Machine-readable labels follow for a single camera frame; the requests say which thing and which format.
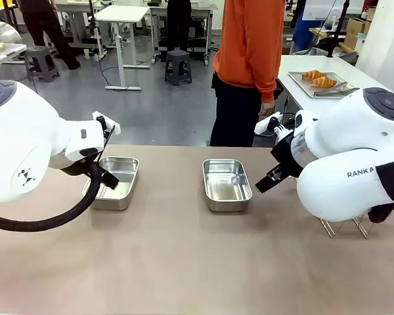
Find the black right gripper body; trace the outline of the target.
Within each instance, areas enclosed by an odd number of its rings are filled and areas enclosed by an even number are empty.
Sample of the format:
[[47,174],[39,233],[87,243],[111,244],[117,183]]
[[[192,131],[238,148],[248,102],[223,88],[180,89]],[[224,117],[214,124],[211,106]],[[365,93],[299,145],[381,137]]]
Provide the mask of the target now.
[[298,178],[303,168],[294,159],[291,150],[291,143],[294,138],[294,132],[286,135],[279,140],[271,151],[271,154],[277,160],[278,164],[282,166],[284,178],[295,177]]

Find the metal baking tray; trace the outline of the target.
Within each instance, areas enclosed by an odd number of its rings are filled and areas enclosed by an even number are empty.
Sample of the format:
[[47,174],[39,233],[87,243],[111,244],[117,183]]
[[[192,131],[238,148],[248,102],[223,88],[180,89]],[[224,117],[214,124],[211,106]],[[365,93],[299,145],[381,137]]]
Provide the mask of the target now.
[[[288,76],[299,86],[299,88],[309,97],[312,99],[341,99],[345,96],[338,95],[338,96],[331,96],[331,97],[316,97],[313,96],[314,92],[316,91],[327,91],[328,89],[322,88],[315,88],[311,86],[312,81],[302,80],[301,76],[305,72],[288,72]],[[342,79],[339,75],[334,72],[325,72],[326,77],[336,80],[337,84],[341,82],[347,82],[346,80]],[[352,84],[348,83],[348,87],[355,87]]]

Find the cardboard box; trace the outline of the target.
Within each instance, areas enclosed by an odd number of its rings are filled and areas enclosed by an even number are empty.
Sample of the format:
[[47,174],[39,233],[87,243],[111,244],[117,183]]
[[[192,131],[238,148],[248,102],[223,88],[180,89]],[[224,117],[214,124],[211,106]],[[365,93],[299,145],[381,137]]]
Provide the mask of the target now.
[[355,49],[358,34],[367,34],[371,25],[371,21],[362,20],[360,18],[350,18],[346,26],[346,36],[344,45],[350,49]]

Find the person in black clothes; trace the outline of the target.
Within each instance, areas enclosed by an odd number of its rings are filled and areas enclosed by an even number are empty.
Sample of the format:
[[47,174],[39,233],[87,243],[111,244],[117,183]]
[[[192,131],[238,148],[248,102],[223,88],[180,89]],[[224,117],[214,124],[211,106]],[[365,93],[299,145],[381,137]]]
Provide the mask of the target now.
[[35,45],[45,46],[43,34],[46,33],[67,67],[70,70],[78,69],[81,64],[62,33],[56,15],[55,0],[16,1]]

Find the black tripod pole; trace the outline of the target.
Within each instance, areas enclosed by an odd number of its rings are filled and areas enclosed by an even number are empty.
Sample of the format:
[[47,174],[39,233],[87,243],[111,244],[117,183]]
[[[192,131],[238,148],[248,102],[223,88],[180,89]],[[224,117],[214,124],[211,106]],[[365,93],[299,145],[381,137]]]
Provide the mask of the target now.
[[330,36],[332,38],[332,44],[330,45],[330,48],[328,49],[328,54],[327,54],[328,58],[332,57],[334,49],[338,46],[341,28],[343,26],[343,21],[345,19],[347,9],[349,8],[349,4],[350,4],[350,0],[345,0],[345,2],[343,4],[342,11],[341,11],[340,18],[338,20],[337,28],[335,31],[332,32],[332,34]]

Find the person in orange shirt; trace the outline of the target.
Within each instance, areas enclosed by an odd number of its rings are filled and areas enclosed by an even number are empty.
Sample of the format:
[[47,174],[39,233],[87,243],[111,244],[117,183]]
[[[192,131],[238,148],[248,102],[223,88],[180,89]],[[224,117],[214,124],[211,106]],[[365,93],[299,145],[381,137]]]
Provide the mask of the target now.
[[277,49],[279,72],[285,3],[225,0],[221,43],[213,60],[212,88],[217,103],[210,146],[252,146],[262,100],[246,58],[247,47]]

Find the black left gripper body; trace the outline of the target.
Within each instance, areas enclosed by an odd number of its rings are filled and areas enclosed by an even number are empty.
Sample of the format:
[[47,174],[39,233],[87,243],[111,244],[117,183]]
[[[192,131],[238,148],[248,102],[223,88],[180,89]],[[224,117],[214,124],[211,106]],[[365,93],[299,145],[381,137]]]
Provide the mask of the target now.
[[89,165],[92,162],[98,162],[102,156],[104,149],[105,147],[82,149],[81,155],[83,156],[83,159],[81,160],[81,164]]

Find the white table with bread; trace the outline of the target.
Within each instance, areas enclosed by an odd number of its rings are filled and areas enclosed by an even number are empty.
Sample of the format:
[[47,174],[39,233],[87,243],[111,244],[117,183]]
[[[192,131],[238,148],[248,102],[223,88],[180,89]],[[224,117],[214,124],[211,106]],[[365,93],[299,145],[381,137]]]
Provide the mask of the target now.
[[27,49],[25,44],[4,43],[3,45],[4,48],[0,51],[0,65],[22,54]]

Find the white long desk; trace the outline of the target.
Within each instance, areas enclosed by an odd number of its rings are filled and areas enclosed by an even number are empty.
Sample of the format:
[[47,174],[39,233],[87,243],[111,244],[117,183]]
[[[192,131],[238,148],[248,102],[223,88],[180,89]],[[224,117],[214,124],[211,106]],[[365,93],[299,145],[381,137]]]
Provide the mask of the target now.
[[[167,50],[167,2],[168,0],[143,0],[150,7],[152,22],[153,56],[151,63],[158,58],[165,61]],[[213,11],[217,8],[210,0],[190,0],[191,22],[188,33],[187,52],[202,57],[203,63],[209,63],[211,46],[211,27]]]

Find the steel rectangular container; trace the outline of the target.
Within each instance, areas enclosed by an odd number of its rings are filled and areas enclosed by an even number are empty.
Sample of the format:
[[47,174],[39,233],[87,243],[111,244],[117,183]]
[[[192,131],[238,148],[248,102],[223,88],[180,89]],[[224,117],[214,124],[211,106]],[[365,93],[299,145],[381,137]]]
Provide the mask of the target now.
[[244,212],[253,196],[244,166],[236,159],[207,159],[202,163],[208,209],[214,213]]
[[134,157],[107,156],[103,157],[99,164],[114,175],[119,182],[114,190],[101,184],[90,208],[105,211],[126,210],[138,181],[139,160]]

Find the white side table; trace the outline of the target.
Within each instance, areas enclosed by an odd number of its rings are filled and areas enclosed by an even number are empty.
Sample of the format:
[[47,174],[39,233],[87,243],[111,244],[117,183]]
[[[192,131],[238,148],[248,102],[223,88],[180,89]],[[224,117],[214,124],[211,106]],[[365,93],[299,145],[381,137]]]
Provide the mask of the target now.
[[282,55],[278,74],[278,80],[293,98],[299,108],[322,114],[329,107],[333,106],[338,100],[318,100],[309,98],[288,75],[288,72],[307,72],[309,70],[319,70],[321,72],[334,72],[342,79],[358,88],[380,87],[392,91],[382,85],[369,75],[360,71],[338,57],[328,58],[326,56],[309,55]]

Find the person in dark trousers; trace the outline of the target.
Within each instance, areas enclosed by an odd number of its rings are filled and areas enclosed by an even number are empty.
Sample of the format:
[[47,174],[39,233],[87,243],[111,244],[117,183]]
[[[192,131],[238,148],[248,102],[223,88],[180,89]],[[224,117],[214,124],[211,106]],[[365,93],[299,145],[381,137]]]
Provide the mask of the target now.
[[168,0],[167,2],[167,50],[176,47],[187,51],[191,22],[190,0]]

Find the white standing desk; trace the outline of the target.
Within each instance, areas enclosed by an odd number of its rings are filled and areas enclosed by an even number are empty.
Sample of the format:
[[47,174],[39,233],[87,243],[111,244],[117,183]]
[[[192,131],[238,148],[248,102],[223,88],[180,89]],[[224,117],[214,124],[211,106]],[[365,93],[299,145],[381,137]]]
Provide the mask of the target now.
[[[137,65],[136,59],[136,48],[135,48],[135,36],[134,36],[134,23],[140,22],[149,13],[149,8],[144,6],[123,6],[123,5],[109,5],[105,9],[98,11],[95,15],[95,19],[98,22],[109,22],[111,23],[114,31],[114,39],[116,43],[116,54],[118,62],[118,72],[120,77],[120,85],[110,85],[109,83],[105,86],[106,90],[109,91],[134,91],[139,92],[141,88],[139,86],[128,85],[125,81],[124,69],[149,69],[147,65]],[[119,32],[119,25],[121,23],[128,23],[130,29],[130,40],[131,40],[131,56],[133,64],[124,64],[122,49],[121,49],[121,35]]]

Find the grey plastic stool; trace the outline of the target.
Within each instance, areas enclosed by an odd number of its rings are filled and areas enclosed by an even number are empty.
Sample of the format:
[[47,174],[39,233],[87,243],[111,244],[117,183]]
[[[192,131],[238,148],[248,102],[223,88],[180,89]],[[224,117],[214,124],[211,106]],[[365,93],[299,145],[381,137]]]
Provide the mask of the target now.
[[39,80],[51,82],[60,76],[48,47],[28,47],[24,52],[24,60],[30,81],[37,77]]
[[182,50],[167,52],[164,80],[174,86],[178,86],[181,81],[192,83],[190,55],[188,52]]

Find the metal tongs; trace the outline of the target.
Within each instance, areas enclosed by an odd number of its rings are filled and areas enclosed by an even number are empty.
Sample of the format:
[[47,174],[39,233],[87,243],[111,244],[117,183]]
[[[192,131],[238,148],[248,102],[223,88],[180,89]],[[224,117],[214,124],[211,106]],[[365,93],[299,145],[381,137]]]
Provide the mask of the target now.
[[337,84],[335,87],[329,88],[327,91],[316,91],[314,92],[313,96],[316,97],[331,97],[338,95],[345,96],[359,89],[357,87],[348,87],[347,85],[348,85],[347,82],[341,82]]

